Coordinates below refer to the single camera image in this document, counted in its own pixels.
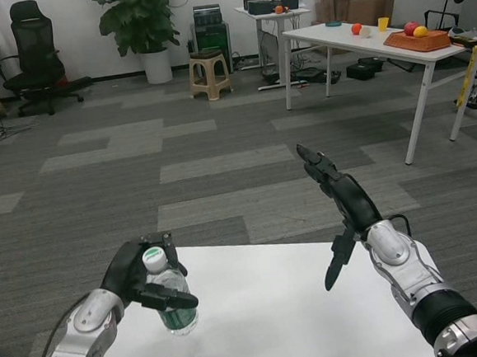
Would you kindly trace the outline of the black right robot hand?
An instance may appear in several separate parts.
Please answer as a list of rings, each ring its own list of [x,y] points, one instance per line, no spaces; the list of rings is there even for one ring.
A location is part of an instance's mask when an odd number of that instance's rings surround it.
[[[345,230],[334,238],[333,257],[325,274],[325,288],[330,290],[351,259],[356,236],[364,237],[368,228],[382,220],[382,215],[355,178],[339,171],[326,155],[301,144],[297,145],[297,154],[304,161],[307,175],[335,202],[344,217]]]

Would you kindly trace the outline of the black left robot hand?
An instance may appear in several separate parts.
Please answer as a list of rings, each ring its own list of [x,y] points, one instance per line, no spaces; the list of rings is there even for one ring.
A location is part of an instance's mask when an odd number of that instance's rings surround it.
[[[150,247],[162,247],[172,268],[187,275],[187,269],[179,261],[172,234],[151,233],[121,246],[109,264],[100,288],[118,295],[125,307],[135,302],[158,312],[197,308],[199,300],[193,294],[147,283],[143,253]]]

